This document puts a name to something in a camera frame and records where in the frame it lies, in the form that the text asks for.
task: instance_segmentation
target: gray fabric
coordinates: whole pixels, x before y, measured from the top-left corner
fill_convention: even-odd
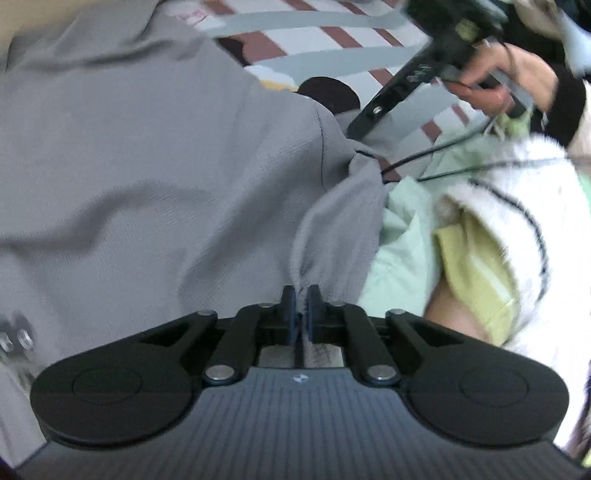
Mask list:
[[[287,283],[354,303],[378,246],[374,160],[156,3],[94,7],[4,57],[0,309],[44,365]],[[14,388],[0,372],[11,463],[41,441]]]

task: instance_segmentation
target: ribbed plastic surface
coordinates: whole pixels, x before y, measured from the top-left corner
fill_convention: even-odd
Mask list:
[[[50,444],[25,480],[574,480],[549,443],[487,451],[424,428],[398,395],[348,369],[251,368],[206,390],[187,418],[142,445],[88,452]]]

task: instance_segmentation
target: person's hand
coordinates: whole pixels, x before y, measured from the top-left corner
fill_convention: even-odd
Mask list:
[[[533,53],[514,45],[506,44],[505,46],[499,43],[482,44],[460,77],[460,82],[463,85],[446,83],[447,89],[461,100],[471,104],[475,110],[482,110],[489,116],[497,115],[513,104],[506,86],[479,90],[471,89],[466,85],[480,83],[489,72],[499,69],[512,76],[515,82],[529,92],[541,111],[550,111],[558,85],[558,78],[554,70]],[[507,49],[511,52],[512,61]]]

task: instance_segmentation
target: striped floor mat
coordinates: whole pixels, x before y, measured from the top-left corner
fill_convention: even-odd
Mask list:
[[[240,41],[253,74],[295,89],[311,77],[338,79],[361,106],[428,41],[397,0],[171,0],[161,8],[213,38]],[[430,147],[442,132],[461,131],[476,115],[440,84],[424,85],[391,112],[392,147],[384,153],[399,160]],[[429,161],[399,173],[420,175]]]

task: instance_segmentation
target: black tool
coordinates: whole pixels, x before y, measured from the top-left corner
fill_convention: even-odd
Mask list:
[[[489,0],[410,0],[405,11],[431,41],[350,123],[347,136],[353,140],[365,137],[423,83],[442,76],[446,80],[457,78],[457,73],[475,55],[475,45],[489,38],[500,38],[506,21],[503,10]],[[502,72],[493,72],[478,87],[494,88],[507,80]],[[511,85],[511,95],[515,105],[508,114],[517,118],[532,105],[532,99],[517,85]]]
[[[556,373],[402,310],[307,292],[197,312],[62,360],[31,406],[49,442],[23,480],[574,480],[553,445]],[[262,368],[267,346],[341,347],[341,368]]]

